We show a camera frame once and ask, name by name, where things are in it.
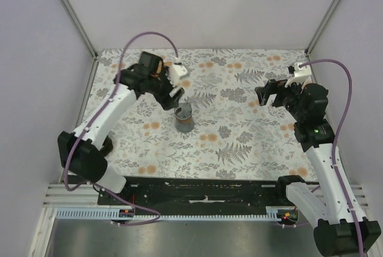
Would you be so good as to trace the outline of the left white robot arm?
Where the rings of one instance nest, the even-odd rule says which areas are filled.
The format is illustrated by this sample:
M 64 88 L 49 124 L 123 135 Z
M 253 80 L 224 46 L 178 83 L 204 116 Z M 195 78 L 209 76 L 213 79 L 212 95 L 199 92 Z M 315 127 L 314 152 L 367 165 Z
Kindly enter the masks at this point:
M 57 138 L 64 183 L 72 172 L 85 182 L 110 190 L 116 203 L 127 204 L 132 190 L 125 186 L 126 178 L 108 165 L 101 152 L 105 140 L 121 116 L 146 93 L 166 111 L 178 107 L 184 94 L 179 83 L 187 74 L 179 57 L 167 65 L 160 56 L 146 51 L 138 63 L 120 69 L 114 87 L 97 110 L 76 129 L 63 131 Z

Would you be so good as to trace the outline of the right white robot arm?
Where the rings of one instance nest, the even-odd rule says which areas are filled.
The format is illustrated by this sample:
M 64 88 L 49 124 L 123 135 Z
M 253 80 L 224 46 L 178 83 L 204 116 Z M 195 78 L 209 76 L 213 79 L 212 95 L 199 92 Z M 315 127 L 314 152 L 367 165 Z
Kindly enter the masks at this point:
M 291 202 L 314 229 L 314 240 L 322 256 L 364 256 L 381 235 L 377 221 L 368 220 L 348 182 L 335 144 L 335 134 L 325 119 L 328 91 L 318 84 L 289 84 L 269 80 L 255 92 L 259 104 L 275 96 L 273 107 L 284 107 L 295 119 L 294 135 L 310 160 L 323 199 L 320 200 L 298 176 L 282 176 L 274 190 L 280 205 Z

